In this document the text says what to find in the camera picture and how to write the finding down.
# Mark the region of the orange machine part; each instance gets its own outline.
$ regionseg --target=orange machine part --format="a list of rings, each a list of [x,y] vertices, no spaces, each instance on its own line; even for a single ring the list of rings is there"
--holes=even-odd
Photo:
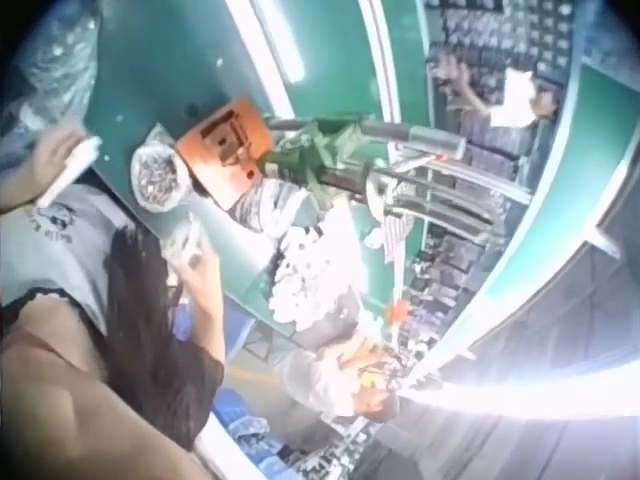
[[[229,210],[262,177],[257,160],[273,143],[260,112],[241,98],[189,130],[176,148],[213,199]]]
[[[409,301],[400,299],[387,310],[392,325],[402,325],[409,318]]]

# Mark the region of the woman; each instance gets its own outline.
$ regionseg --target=woman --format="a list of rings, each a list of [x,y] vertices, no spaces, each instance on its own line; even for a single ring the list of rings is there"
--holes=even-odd
[[[196,305],[181,342],[158,240],[95,179],[30,204],[85,137],[60,124],[0,183],[4,441],[27,478],[208,478],[185,450],[224,372],[219,261],[174,266]]]

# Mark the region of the plastic bag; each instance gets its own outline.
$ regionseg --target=plastic bag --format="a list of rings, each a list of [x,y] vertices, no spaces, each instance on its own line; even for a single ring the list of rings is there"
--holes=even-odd
[[[133,154],[131,188],[140,206],[153,213],[174,209],[193,190],[182,158],[172,147],[156,141],[143,144]]]
[[[275,178],[263,178],[251,188],[229,215],[236,222],[273,242],[279,241],[293,224],[309,191]]]
[[[30,155],[43,130],[87,113],[98,70],[94,0],[63,0],[14,59],[2,92],[0,178]]]

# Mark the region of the fluorescent light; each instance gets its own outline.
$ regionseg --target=fluorescent light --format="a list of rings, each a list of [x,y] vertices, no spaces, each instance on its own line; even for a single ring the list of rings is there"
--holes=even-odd
[[[274,44],[276,55],[289,83],[304,79],[305,70],[298,51],[291,25],[274,0],[256,0],[260,13],[267,24],[267,34]]]
[[[249,52],[273,113],[280,118],[293,118],[293,107],[282,81],[280,69],[269,47],[262,25],[250,0],[225,0],[240,37]]]
[[[640,360],[621,367],[546,382],[452,385],[400,394],[446,410],[521,419],[586,420],[640,415]]]

